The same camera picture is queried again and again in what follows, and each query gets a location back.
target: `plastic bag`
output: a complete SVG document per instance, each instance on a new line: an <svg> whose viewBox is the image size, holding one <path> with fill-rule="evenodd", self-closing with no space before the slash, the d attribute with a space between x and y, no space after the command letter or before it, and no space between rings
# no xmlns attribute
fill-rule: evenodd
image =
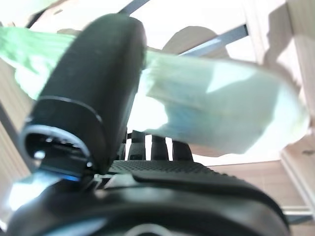
<svg viewBox="0 0 315 236"><path fill-rule="evenodd" d="M36 99L74 38L0 28L0 57ZM128 127L242 154L280 150L302 138L309 121L294 88L261 68L148 51Z"/></svg>

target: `black plastic object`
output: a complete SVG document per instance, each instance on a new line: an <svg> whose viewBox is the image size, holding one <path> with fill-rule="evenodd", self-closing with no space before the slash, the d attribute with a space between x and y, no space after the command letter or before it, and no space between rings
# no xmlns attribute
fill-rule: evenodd
<svg viewBox="0 0 315 236"><path fill-rule="evenodd" d="M129 167L129 174L115 175L97 193L75 193L71 182L63 188L68 191L55 191L58 184L49 187L15 212L7 235L79 231L87 236L116 236L141 226L172 233L151 235L290 235L279 206L242 180L191 162L127 161L124 167L128 165L146 168L133 172Z"/></svg>
<svg viewBox="0 0 315 236"><path fill-rule="evenodd" d="M126 156L126 142L127 142L127 130L125 132L123 141L122 141L122 143L120 144L120 146L118 148L116 160L125 160L125 156Z"/></svg>
<svg viewBox="0 0 315 236"><path fill-rule="evenodd" d="M33 158L38 150L49 151L49 143L73 147L105 174L125 135L145 45L143 25L134 18L109 14L91 23L66 51L27 118L23 153Z"/></svg>
<svg viewBox="0 0 315 236"><path fill-rule="evenodd" d="M192 153L188 144L173 140L173 160L193 161Z"/></svg>
<svg viewBox="0 0 315 236"><path fill-rule="evenodd" d="M152 135L151 160L169 160L165 138Z"/></svg>
<svg viewBox="0 0 315 236"><path fill-rule="evenodd" d="M138 132L135 130L132 132L128 160L146 160L145 133Z"/></svg>

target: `bright light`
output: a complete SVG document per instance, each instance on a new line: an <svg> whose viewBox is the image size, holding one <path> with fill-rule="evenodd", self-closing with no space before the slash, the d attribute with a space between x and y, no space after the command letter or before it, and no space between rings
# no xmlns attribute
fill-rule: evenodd
<svg viewBox="0 0 315 236"><path fill-rule="evenodd" d="M48 186L60 180L59 177L46 172L36 172L13 184L9 196L9 206L17 210L22 205L39 196Z"/></svg>
<svg viewBox="0 0 315 236"><path fill-rule="evenodd" d="M165 106L158 100L136 94L128 121L128 128L143 132L147 129L159 129L167 124Z"/></svg>

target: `black plastic housing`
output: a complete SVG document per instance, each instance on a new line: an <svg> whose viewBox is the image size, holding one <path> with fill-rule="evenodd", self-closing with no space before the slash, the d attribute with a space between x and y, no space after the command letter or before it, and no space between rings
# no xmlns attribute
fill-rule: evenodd
<svg viewBox="0 0 315 236"><path fill-rule="evenodd" d="M22 152L66 145L105 174L115 159L144 63L142 23L109 14L91 23L53 71L20 135Z"/></svg>

